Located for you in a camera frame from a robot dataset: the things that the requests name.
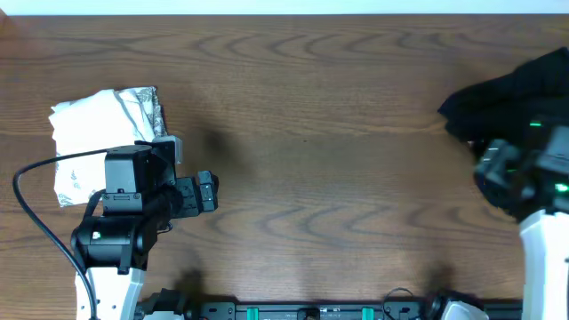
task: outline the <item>green led light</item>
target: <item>green led light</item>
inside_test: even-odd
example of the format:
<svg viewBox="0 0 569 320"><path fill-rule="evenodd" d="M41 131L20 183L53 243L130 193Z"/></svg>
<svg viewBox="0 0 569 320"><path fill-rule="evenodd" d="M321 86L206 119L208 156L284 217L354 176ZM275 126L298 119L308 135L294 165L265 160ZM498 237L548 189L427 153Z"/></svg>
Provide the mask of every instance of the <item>green led light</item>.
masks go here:
<svg viewBox="0 0 569 320"><path fill-rule="evenodd" d="M555 190L559 192L566 192L567 190L569 190L569 186L563 183L556 183Z"/></svg>

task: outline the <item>black cloth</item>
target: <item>black cloth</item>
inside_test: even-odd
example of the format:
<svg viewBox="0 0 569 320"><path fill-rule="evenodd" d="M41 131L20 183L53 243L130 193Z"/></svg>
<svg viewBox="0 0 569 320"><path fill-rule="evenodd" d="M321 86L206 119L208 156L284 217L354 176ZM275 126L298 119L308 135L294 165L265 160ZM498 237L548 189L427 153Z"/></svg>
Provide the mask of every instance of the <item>black cloth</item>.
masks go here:
<svg viewBox="0 0 569 320"><path fill-rule="evenodd" d="M569 51L555 50L509 75L464 88L438 112L448 119L446 130L460 141L504 139L519 145L535 117L569 119Z"/></svg>

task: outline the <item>green connector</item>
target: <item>green connector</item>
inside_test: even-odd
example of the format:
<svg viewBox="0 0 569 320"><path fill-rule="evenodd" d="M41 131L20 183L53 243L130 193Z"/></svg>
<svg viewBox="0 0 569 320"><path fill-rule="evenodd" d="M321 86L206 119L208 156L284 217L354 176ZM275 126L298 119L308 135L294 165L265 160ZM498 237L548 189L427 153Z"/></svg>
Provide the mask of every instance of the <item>green connector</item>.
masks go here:
<svg viewBox="0 0 569 320"><path fill-rule="evenodd" d="M373 320L373 308L362 308L362 320Z"/></svg>
<svg viewBox="0 0 569 320"><path fill-rule="evenodd" d="M567 192L569 191L569 186L567 186L564 183L556 183L555 190L557 190L558 192Z"/></svg>
<svg viewBox="0 0 569 320"><path fill-rule="evenodd" d="M247 320L259 320L259 310L257 308L247 308Z"/></svg>

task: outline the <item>wood grain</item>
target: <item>wood grain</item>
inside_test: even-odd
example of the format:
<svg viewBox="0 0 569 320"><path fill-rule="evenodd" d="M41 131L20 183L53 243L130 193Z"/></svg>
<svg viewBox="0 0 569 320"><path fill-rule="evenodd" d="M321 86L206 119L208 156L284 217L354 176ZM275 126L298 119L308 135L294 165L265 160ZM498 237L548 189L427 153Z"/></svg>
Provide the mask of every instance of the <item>wood grain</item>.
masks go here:
<svg viewBox="0 0 569 320"><path fill-rule="evenodd" d="M54 156L50 106L156 85L180 173L220 176L220 209L175 221L162 287L240 300L375 300L433 283L519 298L517 226L471 180L437 107L569 40L564 16L7 18L0 36L0 317L75 318L73 270L12 195ZM24 194L69 239L54 168Z"/></svg>

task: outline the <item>white paper towel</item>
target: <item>white paper towel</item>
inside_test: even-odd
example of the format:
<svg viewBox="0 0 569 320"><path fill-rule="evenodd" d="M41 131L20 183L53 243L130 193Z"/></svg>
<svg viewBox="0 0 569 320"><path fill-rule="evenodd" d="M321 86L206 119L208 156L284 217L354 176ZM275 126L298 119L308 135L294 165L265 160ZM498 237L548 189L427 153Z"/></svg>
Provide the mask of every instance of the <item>white paper towel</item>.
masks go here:
<svg viewBox="0 0 569 320"><path fill-rule="evenodd" d="M49 117L58 156L152 141L166 135L155 87L103 90L52 107ZM105 188L105 154L56 164L55 192L60 206L84 204Z"/></svg>

